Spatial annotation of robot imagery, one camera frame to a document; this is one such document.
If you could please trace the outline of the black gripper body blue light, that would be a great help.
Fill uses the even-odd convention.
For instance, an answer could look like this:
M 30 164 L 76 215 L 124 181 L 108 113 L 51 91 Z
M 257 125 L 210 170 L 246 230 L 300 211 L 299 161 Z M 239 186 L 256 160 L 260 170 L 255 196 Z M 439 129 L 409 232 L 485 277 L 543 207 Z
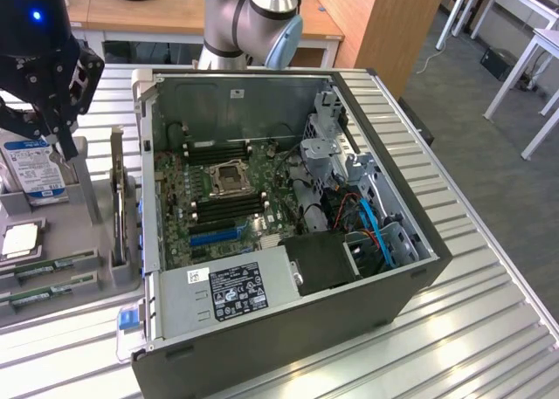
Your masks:
M 79 59 L 65 0 L 1 0 L 1 88 L 42 112 L 69 107 Z

